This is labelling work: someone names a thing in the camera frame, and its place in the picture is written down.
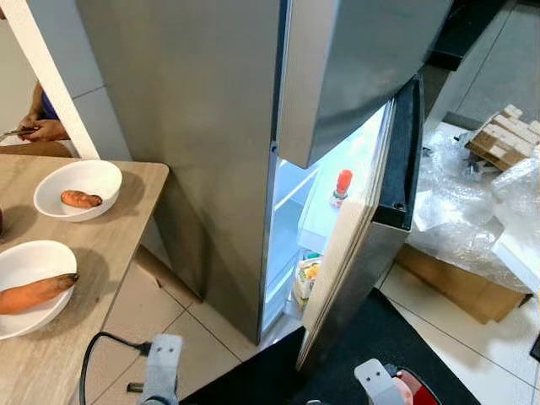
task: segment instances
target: stainless steel refrigerator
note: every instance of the stainless steel refrigerator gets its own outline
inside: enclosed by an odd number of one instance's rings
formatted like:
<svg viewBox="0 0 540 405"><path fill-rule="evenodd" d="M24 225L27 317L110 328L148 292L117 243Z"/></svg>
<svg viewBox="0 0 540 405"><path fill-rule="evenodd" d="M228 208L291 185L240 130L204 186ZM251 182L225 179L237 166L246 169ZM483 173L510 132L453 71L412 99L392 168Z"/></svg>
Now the stainless steel refrigerator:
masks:
<svg viewBox="0 0 540 405"><path fill-rule="evenodd" d="M171 176L174 272L259 342L289 313L315 365L410 229L415 73L451 0L78 0L127 145ZM353 172L341 208L329 199ZM322 265L304 312L291 293Z"/></svg>

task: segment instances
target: sweet potato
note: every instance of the sweet potato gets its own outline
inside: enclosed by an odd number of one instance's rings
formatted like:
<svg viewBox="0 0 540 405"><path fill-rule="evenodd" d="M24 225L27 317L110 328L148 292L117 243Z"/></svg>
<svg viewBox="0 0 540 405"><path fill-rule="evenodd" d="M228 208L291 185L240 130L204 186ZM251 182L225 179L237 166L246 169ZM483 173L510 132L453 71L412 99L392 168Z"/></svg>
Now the sweet potato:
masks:
<svg viewBox="0 0 540 405"><path fill-rule="evenodd" d="M0 291L0 315L16 314L52 300L77 280L78 274L68 273Z"/></svg>
<svg viewBox="0 0 540 405"><path fill-rule="evenodd" d="M66 190L62 193L60 199L64 204L78 208L92 208L103 203L100 196L96 196L95 194L89 195L77 190Z"/></svg>

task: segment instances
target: blue shirt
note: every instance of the blue shirt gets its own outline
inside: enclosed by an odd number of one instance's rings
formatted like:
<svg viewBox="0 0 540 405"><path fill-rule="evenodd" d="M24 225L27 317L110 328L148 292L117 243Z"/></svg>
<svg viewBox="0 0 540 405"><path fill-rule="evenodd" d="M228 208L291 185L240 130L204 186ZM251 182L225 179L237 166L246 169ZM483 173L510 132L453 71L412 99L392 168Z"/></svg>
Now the blue shirt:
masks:
<svg viewBox="0 0 540 405"><path fill-rule="evenodd" d="M44 120L60 120L45 91L41 93L41 104L43 105Z"/></svg>

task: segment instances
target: wooden table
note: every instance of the wooden table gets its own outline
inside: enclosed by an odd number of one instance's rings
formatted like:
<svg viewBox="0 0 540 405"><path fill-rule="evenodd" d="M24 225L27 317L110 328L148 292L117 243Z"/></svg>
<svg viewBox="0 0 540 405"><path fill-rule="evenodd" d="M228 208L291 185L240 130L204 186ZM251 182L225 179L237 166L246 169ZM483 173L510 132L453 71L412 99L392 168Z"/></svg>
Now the wooden table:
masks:
<svg viewBox="0 0 540 405"><path fill-rule="evenodd" d="M72 224L38 213L32 197L46 175L73 161L0 156L0 252L30 240L57 240L73 250L80 274L57 318L29 335L0 341L2 405L69 402L84 350L103 326L169 171L162 164L114 162L123 174L116 204L96 219Z"/></svg>

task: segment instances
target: wooden pallet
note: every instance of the wooden pallet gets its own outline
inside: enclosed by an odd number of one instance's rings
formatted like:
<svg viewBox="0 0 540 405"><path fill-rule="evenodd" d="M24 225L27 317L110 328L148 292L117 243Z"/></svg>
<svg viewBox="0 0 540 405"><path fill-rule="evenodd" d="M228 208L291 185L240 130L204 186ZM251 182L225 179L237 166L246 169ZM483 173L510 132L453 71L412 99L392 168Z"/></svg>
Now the wooden pallet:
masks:
<svg viewBox="0 0 540 405"><path fill-rule="evenodd" d="M540 123L520 121L521 114L513 105L506 106L477 130L466 147L501 170L530 157L540 143Z"/></svg>

